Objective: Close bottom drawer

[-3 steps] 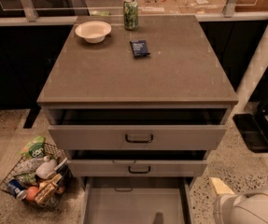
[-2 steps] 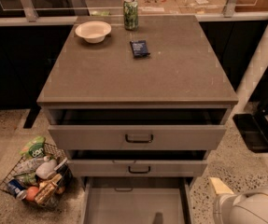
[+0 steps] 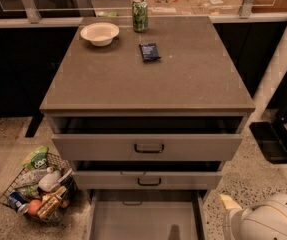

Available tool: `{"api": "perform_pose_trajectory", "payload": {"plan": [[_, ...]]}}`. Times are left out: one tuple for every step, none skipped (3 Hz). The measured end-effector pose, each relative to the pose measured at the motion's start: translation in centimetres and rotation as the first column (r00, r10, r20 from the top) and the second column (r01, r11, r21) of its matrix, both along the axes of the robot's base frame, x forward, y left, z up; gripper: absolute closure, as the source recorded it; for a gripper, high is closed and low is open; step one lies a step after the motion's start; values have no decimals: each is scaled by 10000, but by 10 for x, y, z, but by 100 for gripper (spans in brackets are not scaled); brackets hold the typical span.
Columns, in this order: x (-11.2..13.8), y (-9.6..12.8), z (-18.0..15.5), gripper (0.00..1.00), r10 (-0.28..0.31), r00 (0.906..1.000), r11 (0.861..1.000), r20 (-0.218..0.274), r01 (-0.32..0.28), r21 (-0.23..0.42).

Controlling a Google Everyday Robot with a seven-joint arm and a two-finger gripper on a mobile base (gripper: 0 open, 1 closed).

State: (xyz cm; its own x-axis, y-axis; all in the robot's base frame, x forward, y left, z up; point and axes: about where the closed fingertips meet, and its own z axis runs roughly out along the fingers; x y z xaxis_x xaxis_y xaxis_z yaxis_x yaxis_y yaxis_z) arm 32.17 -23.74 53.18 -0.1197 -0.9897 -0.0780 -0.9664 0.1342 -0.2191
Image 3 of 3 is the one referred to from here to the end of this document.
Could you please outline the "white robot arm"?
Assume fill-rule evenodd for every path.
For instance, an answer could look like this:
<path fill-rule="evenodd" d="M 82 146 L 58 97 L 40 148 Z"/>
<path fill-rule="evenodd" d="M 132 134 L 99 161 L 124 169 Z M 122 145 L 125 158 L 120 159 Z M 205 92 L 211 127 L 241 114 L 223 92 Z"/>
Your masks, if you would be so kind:
<path fill-rule="evenodd" d="M 228 195 L 221 195 L 221 200 L 225 240 L 287 240 L 287 194 L 277 193 L 245 208 Z"/>

